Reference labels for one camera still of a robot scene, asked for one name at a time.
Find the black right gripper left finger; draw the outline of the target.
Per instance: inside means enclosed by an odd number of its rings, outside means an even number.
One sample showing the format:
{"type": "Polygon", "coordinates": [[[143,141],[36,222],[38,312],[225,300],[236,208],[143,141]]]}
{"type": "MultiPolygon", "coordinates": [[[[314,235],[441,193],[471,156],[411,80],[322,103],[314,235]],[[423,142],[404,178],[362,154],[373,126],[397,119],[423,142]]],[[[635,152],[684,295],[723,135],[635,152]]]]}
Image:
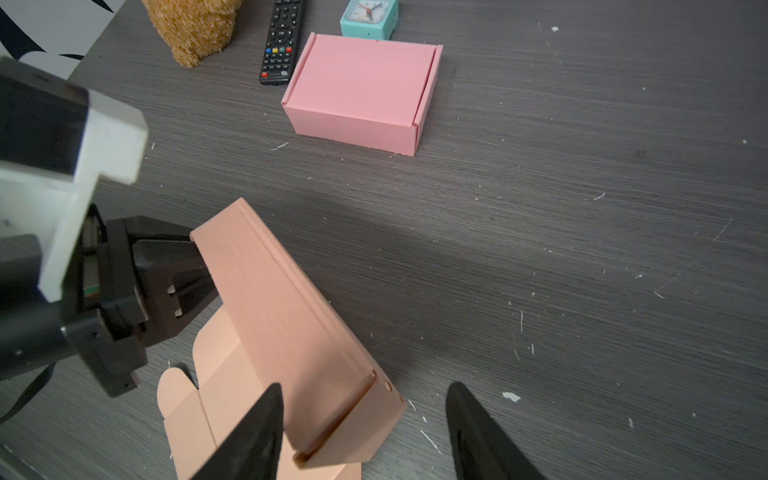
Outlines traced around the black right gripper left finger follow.
{"type": "Polygon", "coordinates": [[[272,383],[193,480],[275,480],[283,439],[284,402],[272,383]]]}

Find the orange cardboard box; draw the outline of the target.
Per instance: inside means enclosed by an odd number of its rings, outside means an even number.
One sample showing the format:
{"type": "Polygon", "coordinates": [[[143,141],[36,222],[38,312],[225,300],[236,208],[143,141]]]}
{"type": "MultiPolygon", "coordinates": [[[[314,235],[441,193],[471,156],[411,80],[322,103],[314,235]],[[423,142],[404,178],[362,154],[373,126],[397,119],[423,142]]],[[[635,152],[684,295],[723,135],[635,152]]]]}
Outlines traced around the orange cardboard box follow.
{"type": "Polygon", "coordinates": [[[177,476],[280,389],[277,477],[360,478],[406,408],[390,378],[246,201],[191,237],[222,304],[194,340],[195,375],[171,367],[158,383],[177,476]]]}

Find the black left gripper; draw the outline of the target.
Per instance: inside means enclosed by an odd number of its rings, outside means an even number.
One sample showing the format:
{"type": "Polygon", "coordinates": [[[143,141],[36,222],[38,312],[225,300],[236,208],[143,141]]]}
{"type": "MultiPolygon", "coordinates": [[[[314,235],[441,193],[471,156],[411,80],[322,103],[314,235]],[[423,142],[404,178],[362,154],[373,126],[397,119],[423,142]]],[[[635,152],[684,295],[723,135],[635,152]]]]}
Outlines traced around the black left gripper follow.
{"type": "MultiPolygon", "coordinates": [[[[143,339],[154,346],[179,335],[218,292],[190,228],[145,216],[125,226],[147,317],[143,339]]],[[[3,381],[77,357],[112,398],[138,387],[135,371],[147,355],[117,308],[109,253],[107,226],[92,205],[60,300],[48,301],[38,288],[40,253],[1,261],[3,381]]]]}

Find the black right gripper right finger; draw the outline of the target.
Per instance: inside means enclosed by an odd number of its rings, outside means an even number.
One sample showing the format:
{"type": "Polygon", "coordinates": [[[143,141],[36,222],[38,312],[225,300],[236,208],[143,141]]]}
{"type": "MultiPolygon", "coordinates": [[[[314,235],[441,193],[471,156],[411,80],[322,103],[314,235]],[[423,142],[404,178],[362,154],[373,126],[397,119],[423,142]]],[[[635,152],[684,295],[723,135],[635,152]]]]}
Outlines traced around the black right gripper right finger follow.
{"type": "Polygon", "coordinates": [[[463,383],[449,386],[445,409],[458,479],[545,479],[463,383]]]}

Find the pink cardboard box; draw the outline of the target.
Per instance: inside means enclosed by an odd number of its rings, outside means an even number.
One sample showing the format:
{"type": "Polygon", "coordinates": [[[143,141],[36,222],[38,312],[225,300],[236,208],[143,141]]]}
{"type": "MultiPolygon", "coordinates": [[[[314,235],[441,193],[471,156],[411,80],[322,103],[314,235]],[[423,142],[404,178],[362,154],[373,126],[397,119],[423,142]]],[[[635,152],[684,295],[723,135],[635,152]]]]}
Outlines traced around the pink cardboard box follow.
{"type": "Polygon", "coordinates": [[[281,105],[299,135],[413,156],[443,47],[311,33],[281,105]]]}

